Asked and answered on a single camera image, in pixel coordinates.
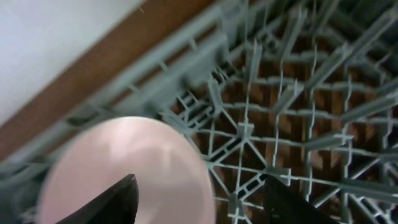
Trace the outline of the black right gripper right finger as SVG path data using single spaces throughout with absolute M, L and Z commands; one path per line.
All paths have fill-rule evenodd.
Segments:
M 338 224 L 291 192 L 281 181 L 267 174 L 264 179 L 263 207 L 266 223 Z

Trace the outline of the pink bowl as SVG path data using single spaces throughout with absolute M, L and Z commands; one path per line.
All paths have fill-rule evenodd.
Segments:
M 103 122 L 72 141 L 46 177 L 37 222 L 59 222 L 129 174 L 139 191 L 137 223 L 215 222 L 199 153 L 169 125 L 137 116 Z

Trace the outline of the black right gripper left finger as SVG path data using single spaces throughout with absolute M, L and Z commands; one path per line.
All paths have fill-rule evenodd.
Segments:
M 57 224 L 134 224 L 138 204 L 137 179 L 128 174 Z

